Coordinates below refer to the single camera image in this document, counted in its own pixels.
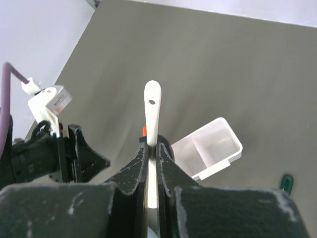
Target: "cable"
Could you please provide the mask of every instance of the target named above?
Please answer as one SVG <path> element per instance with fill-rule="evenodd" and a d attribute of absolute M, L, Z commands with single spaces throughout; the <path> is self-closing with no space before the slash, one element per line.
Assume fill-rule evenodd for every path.
<path fill-rule="evenodd" d="M 11 90 L 11 73 L 20 79 L 24 84 L 28 80 L 20 74 L 10 63 L 5 62 L 2 66 L 1 78 L 1 111 L 0 111 L 0 158 L 6 142 L 6 137 L 10 121 L 10 90 Z"/>
<path fill-rule="evenodd" d="M 48 120 L 43 120 L 39 122 L 31 134 L 30 141 L 34 142 L 36 140 L 41 139 L 43 136 L 45 136 L 50 131 L 51 123 Z"/>

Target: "gray table surface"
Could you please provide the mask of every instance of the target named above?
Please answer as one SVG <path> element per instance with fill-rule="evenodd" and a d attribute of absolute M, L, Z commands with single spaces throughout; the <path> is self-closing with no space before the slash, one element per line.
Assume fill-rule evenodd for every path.
<path fill-rule="evenodd" d="M 174 143 L 217 117 L 244 150 L 205 186 L 279 187 L 317 236 L 317 29 L 109 0 L 94 13 L 58 84 L 74 99 L 61 114 L 111 159 L 104 181 L 133 158 L 145 124 L 143 90 L 161 84 L 159 133 Z"/>

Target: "white plastic container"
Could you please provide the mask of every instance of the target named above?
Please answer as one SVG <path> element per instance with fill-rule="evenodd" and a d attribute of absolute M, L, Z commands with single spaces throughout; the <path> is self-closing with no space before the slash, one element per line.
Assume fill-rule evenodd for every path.
<path fill-rule="evenodd" d="M 194 180 L 204 180 L 239 159 L 242 144 L 224 118 L 217 118 L 172 144 L 175 163 Z"/>

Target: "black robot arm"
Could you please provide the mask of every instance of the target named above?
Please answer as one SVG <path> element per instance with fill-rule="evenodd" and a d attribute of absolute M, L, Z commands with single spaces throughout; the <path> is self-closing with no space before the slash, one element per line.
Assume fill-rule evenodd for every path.
<path fill-rule="evenodd" d="M 48 121 L 40 122 L 29 141 L 12 142 L 13 122 L 0 160 L 0 189 L 13 183 L 31 182 L 49 175 L 56 182 L 88 182 L 110 166 L 110 161 L 92 150 L 78 125 L 68 126 L 68 137 L 49 134 Z"/>

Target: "white wall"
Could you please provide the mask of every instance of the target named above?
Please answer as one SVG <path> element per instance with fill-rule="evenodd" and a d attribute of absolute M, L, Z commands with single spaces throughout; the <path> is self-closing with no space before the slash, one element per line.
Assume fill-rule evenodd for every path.
<path fill-rule="evenodd" d="M 84 0 L 0 0 L 0 71 L 8 61 L 44 87 L 54 84 L 93 12 Z M 24 138 L 34 121 L 29 98 L 13 78 L 13 138 Z"/>

